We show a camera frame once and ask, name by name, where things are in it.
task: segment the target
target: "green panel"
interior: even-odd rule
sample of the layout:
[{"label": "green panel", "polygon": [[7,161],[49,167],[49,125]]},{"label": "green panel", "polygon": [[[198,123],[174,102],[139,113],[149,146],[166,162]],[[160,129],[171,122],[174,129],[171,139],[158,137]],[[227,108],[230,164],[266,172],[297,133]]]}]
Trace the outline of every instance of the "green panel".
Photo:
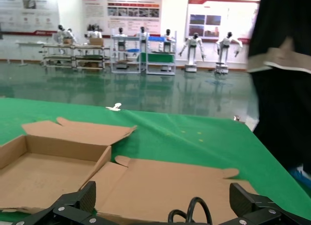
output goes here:
[{"label": "green panel", "polygon": [[[140,55],[141,61],[146,62],[146,53],[142,52]],[[174,63],[174,56],[169,54],[149,53],[148,62]]]}]

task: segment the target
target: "green table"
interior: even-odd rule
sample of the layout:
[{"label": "green table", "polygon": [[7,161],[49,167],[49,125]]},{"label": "green table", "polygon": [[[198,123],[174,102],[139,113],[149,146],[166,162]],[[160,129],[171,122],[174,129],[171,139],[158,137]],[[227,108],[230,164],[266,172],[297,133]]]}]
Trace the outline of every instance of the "green table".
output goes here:
[{"label": "green table", "polygon": [[[41,101],[0,99],[0,144],[24,134],[21,124],[64,117],[137,130],[113,146],[113,156],[155,159],[216,168],[238,168],[248,180],[289,212],[311,220],[311,199],[251,131],[227,119],[149,113]],[[21,213],[0,213],[0,221],[16,221]]]}]

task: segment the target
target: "green floor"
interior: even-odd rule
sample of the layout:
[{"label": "green floor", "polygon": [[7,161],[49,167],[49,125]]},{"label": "green floor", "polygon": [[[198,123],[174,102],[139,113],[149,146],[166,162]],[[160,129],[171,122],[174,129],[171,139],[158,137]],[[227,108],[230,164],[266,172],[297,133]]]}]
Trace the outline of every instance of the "green floor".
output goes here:
[{"label": "green floor", "polygon": [[121,109],[233,118],[244,121],[251,83],[247,73],[231,72],[216,81],[210,72],[176,76],[44,70],[40,65],[19,67],[0,63],[0,97],[113,106]]}]

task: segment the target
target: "poster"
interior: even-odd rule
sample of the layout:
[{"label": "poster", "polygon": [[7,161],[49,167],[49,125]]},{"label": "poster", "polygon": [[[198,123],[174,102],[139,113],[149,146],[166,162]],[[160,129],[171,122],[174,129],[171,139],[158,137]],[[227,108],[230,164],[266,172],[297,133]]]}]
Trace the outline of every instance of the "poster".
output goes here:
[{"label": "poster", "polygon": [[198,33],[203,41],[215,42],[232,32],[247,43],[258,13],[258,1],[189,0],[186,37]]},{"label": "poster", "polygon": [[57,31],[57,0],[0,0],[1,31],[7,35],[45,35]]},{"label": "poster", "polygon": [[119,27],[126,35],[135,35],[145,27],[151,35],[160,34],[162,0],[83,0],[84,32],[99,25],[104,37]]}]

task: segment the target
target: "cardboard box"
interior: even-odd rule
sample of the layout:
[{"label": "cardboard box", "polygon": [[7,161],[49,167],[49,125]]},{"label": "cardboard box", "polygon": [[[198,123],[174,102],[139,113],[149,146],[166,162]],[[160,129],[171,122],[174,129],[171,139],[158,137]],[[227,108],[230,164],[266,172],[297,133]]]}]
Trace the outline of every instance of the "cardboard box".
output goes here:
[{"label": "cardboard box", "polygon": [[79,190],[111,158],[111,144],[135,127],[57,119],[23,125],[0,146],[0,209],[35,213]]},{"label": "cardboard box", "polygon": [[[230,179],[239,174],[237,169],[124,156],[117,156],[115,161],[107,162],[91,180],[96,181],[99,189],[95,206],[98,215],[119,224],[166,222],[173,209],[187,212],[190,200],[196,196],[207,203],[213,223],[220,224],[237,217],[229,204],[230,183],[239,183],[248,192],[256,193],[247,181]],[[196,222],[206,222],[199,205],[193,218]]]},{"label": "cardboard box", "polygon": [[73,40],[72,39],[63,39],[63,44],[72,44]]},{"label": "cardboard box", "polygon": [[90,38],[89,44],[93,46],[104,46],[104,39],[103,38]]},{"label": "cardboard box", "polygon": [[[107,145],[128,136],[134,127],[109,127],[106,134],[103,130],[107,129],[101,125],[58,119],[63,126],[59,127],[46,122],[25,125],[27,136],[0,148],[0,208],[34,213],[92,180],[96,181],[98,215],[118,224],[165,222],[173,209],[187,212],[190,200],[196,196],[207,203],[213,223],[220,224],[236,218],[229,204],[230,183],[239,183],[248,192],[256,193],[247,181],[231,179],[239,174],[237,169],[124,156],[111,162],[111,146]],[[47,134],[51,126],[58,128]],[[82,138],[85,130],[93,132]],[[94,141],[99,134],[101,138]],[[206,222],[199,205],[193,218]]]}]

